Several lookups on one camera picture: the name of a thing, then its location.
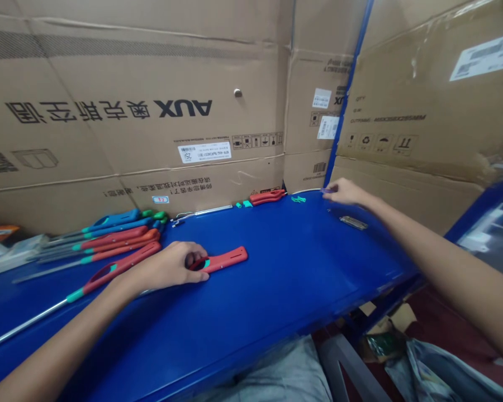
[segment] shipping label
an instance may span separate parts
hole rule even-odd
[[[449,81],[503,69],[503,36],[464,50],[457,61]]]
[[[327,89],[315,88],[315,97],[313,98],[312,107],[318,109],[328,109],[330,104],[331,91]]]
[[[323,116],[320,121],[318,140],[333,140],[339,124],[339,117]]]
[[[178,146],[183,163],[206,162],[218,159],[231,159],[229,142]]]

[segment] blue handle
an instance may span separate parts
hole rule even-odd
[[[95,222],[92,226],[83,228],[81,231],[82,233],[94,232],[96,230],[106,229],[119,224],[134,222],[139,217],[140,210],[137,208],[122,214],[106,215],[105,217],[102,217],[97,222]]]
[[[95,238],[95,237],[107,235],[109,233],[122,232],[124,230],[132,229],[132,228],[135,228],[138,226],[149,225],[152,220],[153,220],[152,218],[145,218],[145,219],[141,219],[136,222],[130,222],[130,223],[126,223],[126,224],[119,225],[119,226],[112,226],[110,228],[100,229],[100,230],[97,230],[94,232],[86,233],[84,235],[84,238]]]

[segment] hand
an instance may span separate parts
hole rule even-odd
[[[206,256],[207,252],[199,244],[173,242],[120,276],[128,275],[139,291],[203,282],[208,279],[208,273],[190,271],[187,266]]]
[[[363,204],[369,194],[362,188],[356,186],[352,181],[345,178],[332,181],[328,184],[328,189],[333,190],[333,193],[326,193],[322,198],[335,201],[340,204]]]

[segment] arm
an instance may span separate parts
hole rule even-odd
[[[115,278],[82,312],[0,382],[0,401],[54,401],[108,325],[142,291],[208,279],[185,268],[203,247],[174,242]]]
[[[347,179],[324,198],[375,214],[427,279],[503,355],[503,274]]]

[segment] red lighter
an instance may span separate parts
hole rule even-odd
[[[239,247],[226,254],[219,256],[208,256],[197,260],[190,266],[191,271],[203,271],[208,274],[219,271],[222,268],[238,264],[248,259],[248,252],[244,247]]]

